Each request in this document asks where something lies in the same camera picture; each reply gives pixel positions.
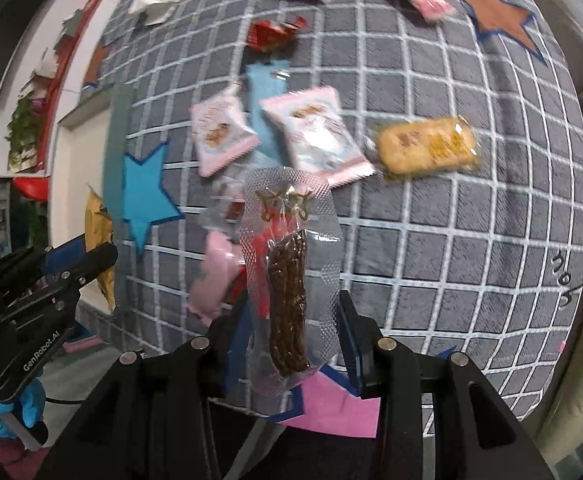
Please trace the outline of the blue gloved hand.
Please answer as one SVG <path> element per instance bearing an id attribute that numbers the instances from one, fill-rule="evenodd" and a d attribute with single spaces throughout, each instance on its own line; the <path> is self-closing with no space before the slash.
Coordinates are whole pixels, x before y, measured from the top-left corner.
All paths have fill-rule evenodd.
<path id="1" fill-rule="evenodd" d="M 22 390 L 15 403 L 0 403 L 0 438 L 17 438 L 16 434 L 4 424 L 4 421 L 1 419 L 2 414 L 15 413 L 25 427 L 32 428 L 42 419 L 44 406 L 45 390 L 42 382 L 36 378 Z"/>

